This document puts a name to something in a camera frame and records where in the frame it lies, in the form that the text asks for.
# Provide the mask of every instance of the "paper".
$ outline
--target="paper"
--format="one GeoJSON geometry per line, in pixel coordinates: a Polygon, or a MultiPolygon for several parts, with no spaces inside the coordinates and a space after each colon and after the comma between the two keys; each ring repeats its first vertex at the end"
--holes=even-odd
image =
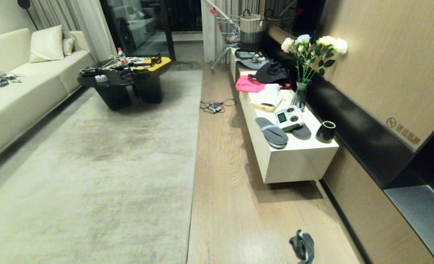
{"type": "Polygon", "coordinates": [[[260,92],[249,92],[248,96],[252,104],[271,104],[277,106],[279,101],[279,84],[266,84],[260,92]]]}

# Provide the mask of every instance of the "wall logo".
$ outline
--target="wall logo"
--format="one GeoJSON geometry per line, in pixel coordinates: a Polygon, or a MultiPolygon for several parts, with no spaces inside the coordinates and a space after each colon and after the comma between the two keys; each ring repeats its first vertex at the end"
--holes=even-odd
{"type": "MultiPolygon", "coordinates": [[[[396,127],[396,119],[393,117],[390,117],[386,119],[386,125],[389,128],[395,128],[396,127]]],[[[413,143],[414,145],[418,145],[421,142],[421,139],[418,138],[414,133],[409,131],[406,127],[404,127],[402,124],[399,124],[398,127],[396,127],[396,131],[403,136],[406,140],[413,143]]]]}
{"type": "Polygon", "coordinates": [[[396,119],[393,117],[386,119],[386,125],[390,128],[396,127],[396,119]]]}

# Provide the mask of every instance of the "pink cloth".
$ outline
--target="pink cloth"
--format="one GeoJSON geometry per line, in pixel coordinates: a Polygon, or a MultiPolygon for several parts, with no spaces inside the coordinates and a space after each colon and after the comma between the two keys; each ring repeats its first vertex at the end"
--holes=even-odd
{"type": "Polygon", "coordinates": [[[237,90],[241,92],[260,92],[264,89],[264,86],[266,84],[262,82],[258,82],[257,80],[253,80],[252,78],[248,77],[248,75],[242,75],[237,80],[237,90]]]}

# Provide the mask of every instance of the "gray rug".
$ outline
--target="gray rug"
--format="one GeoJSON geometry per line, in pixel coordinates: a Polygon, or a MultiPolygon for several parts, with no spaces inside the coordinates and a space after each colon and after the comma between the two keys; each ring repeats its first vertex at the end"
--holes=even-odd
{"type": "Polygon", "coordinates": [[[0,263],[185,263],[201,85],[169,71],[162,104],[118,112],[81,95],[0,183],[0,263]]]}

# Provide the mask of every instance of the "white pillow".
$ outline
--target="white pillow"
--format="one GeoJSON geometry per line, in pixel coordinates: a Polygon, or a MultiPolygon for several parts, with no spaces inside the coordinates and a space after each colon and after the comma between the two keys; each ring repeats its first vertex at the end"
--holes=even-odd
{"type": "Polygon", "coordinates": [[[65,38],[62,40],[62,47],[64,50],[64,55],[69,56],[72,55],[73,43],[75,41],[72,38],[65,38]]]}
{"type": "Polygon", "coordinates": [[[31,35],[30,62],[62,60],[62,26],[39,30],[31,35]]]}

